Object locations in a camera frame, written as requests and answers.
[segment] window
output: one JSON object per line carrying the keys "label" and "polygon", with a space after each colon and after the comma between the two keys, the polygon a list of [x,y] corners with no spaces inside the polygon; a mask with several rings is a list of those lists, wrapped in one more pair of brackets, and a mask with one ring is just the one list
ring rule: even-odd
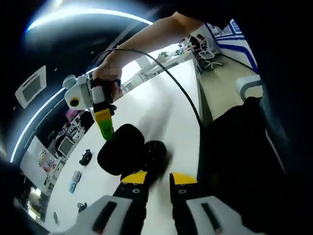
{"label": "window", "polygon": [[121,83],[124,84],[129,81],[140,70],[139,64],[135,60],[131,61],[122,69]]}
{"label": "window", "polygon": [[28,214],[30,215],[30,217],[32,217],[34,220],[37,219],[37,215],[36,215],[36,213],[34,213],[33,210],[27,209],[27,213],[28,213]]}
{"label": "window", "polygon": [[[151,55],[153,58],[157,59],[157,56],[163,51],[168,52],[168,54],[171,54],[171,53],[175,53],[179,49],[180,49],[180,47],[178,46],[178,44],[172,44],[172,45],[169,45],[163,49],[153,51],[153,52],[149,53],[149,55]],[[149,58],[148,56],[147,56],[147,58],[150,61],[150,63],[153,62],[153,60],[151,58]]]}
{"label": "window", "polygon": [[38,197],[40,197],[40,195],[41,195],[41,191],[39,188],[37,188],[37,189],[31,188],[30,193],[33,193],[33,194],[37,195]]}

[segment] handheld tool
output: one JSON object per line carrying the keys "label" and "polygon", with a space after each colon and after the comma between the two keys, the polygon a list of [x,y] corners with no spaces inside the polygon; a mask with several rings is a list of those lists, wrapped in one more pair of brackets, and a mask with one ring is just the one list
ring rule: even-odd
{"label": "handheld tool", "polygon": [[91,110],[98,123],[104,139],[110,140],[113,134],[112,116],[114,115],[111,87],[120,80],[104,81],[91,79],[88,74],[76,78],[74,75],[67,77],[63,87],[67,89],[64,99],[72,110]]}

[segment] black sponge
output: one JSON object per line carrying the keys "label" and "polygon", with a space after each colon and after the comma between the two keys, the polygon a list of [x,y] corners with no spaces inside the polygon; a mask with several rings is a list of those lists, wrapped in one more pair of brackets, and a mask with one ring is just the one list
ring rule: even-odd
{"label": "black sponge", "polygon": [[144,145],[143,155],[145,156],[144,166],[141,168],[147,171],[145,184],[151,187],[158,178],[162,177],[170,163],[170,156],[161,141],[149,141]]}
{"label": "black sponge", "polygon": [[98,163],[111,175],[137,171],[143,162],[145,139],[133,125],[125,124],[118,128],[98,154]]}

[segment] black cable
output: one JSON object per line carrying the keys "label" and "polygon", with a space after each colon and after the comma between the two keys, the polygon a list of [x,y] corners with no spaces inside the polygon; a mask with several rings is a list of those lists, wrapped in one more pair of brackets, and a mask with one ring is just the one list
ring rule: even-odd
{"label": "black cable", "polygon": [[93,69],[93,68],[92,68],[93,63],[94,63],[95,61],[97,61],[97,59],[99,59],[99,57],[100,57],[102,54],[106,53],[106,52],[110,52],[110,51],[109,51],[109,50],[105,50],[105,51],[99,53],[99,54],[92,60],[92,62],[90,63],[90,65],[87,67],[87,71],[86,71],[86,72],[92,70],[92,69]]}
{"label": "black cable", "polygon": [[135,49],[119,49],[119,48],[113,48],[113,49],[108,49],[108,50],[105,50],[103,51],[102,53],[98,54],[96,56],[96,58],[92,61],[94,62],[97,58],[99,58],[99,56],[101,56],[103,53],[106,53],[106,52],[111,52],[111,51],[114,51],[114,50],[123,50],[123,51],[133,51],[133,52],[136,52],[136,53],[139,53],[139,54],[142,54],[142,55],[145,55],[145,56],[148,56],[149,58],[151,58],[154,62],[157,63],[157,65],[159,65],[172,79],[173,81],[176,83],[176,85],[180,88],[180,90],[184,93],[184,95],[186,96],[187,100],[189,101],[195,115],[196,115],[196,118],[197,118],[197,121],[198,121],[198,124],[199,124],[199,127],[200,127],[200,131],[202,130],[203,126],[202,126],[202,122],[201,122],[201,119],[199,117],[199,114],[197,112],[197,109],[194,105],[194,103],[192,102],[191,98],[189,97],[189,95],[187,94],[187,92],[185,91],[185,89],[180,85],[180,83],[176,80],[176,78],[174,78],[174,76],[159,62],[157,61],[155,58],[153,58],[151,55],[143,52],[143,51],[140,51],[140,50],[135,50]]}

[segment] person's arm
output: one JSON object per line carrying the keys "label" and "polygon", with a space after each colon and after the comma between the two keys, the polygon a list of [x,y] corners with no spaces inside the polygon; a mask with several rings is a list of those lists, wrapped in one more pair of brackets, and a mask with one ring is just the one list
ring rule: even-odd
{"label": "person's arm", "polygon": [[[203,24],[202,21],[176,12],[174,15],[144,28],[118,48],[136,49],[149,53],[178,42]],[[109,61],[122,68],[139,57],[141,55],[135,52],[113,51],[105,62]]]}

